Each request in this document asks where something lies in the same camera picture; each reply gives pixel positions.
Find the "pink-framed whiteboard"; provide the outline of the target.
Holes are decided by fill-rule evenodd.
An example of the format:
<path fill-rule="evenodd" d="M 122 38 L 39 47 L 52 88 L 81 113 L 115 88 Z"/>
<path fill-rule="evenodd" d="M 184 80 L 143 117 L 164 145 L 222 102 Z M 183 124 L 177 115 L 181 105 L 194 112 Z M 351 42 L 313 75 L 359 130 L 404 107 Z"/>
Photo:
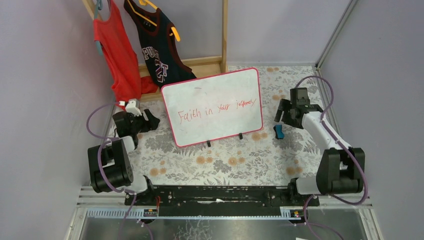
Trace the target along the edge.
<path fill-rule="evenodd" d="M 254 67 L 165 85 L 161 95 L 178 147 L 251 133 L 264 125 Z"/>

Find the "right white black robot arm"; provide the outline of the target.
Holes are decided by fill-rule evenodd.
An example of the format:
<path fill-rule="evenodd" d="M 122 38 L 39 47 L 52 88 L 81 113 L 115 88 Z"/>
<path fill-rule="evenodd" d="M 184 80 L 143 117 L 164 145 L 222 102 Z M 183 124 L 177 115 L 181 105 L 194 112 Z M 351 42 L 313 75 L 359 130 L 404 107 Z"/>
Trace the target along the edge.
<path fill-rule="evenodd" d="M 306 130 L 322 155 L 314 176 L 290 180 L 288 188 L 293 194 L 353 194 L 363 190 L 365 152 L 352 147 L 335 132 L 324 110 L 311 103 L 307 88 L 290 89 L 290 99 L 280 100 L 274 120 Z"/>

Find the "blue and black eraser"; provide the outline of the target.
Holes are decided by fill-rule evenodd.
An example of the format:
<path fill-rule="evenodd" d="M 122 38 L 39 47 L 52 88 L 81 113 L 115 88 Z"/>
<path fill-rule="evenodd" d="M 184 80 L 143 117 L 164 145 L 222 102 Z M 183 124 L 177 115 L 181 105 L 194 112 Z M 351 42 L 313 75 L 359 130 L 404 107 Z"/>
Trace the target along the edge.
<path fill-rule="evenodd" d="M 282 140 L 285 138 L 285 134 L 283 133 L 283 126 L 281 124 L 276 124 L 273 127 L 274 133 L 275 133 L 275 138 L 277 140 Z"/>

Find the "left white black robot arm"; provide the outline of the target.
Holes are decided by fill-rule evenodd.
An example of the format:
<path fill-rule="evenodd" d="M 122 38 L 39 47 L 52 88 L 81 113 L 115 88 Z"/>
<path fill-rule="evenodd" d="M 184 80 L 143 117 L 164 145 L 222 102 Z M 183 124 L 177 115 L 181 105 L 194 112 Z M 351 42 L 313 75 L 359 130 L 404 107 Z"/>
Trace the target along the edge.
<path fill-rule="evenodd" d="M 160 119 L 149 109 L 143 110 L 140 116 L 120 111 L 112 119 L 117 139 L 108 139 L 104 146 L 87 150 L 91 187 L 96 193 L 141 194 L 149 191 L 151 181 L 144 175 L 135 176 L 129 153 L 138 148 L 138 134 L 156 130 Z"/>

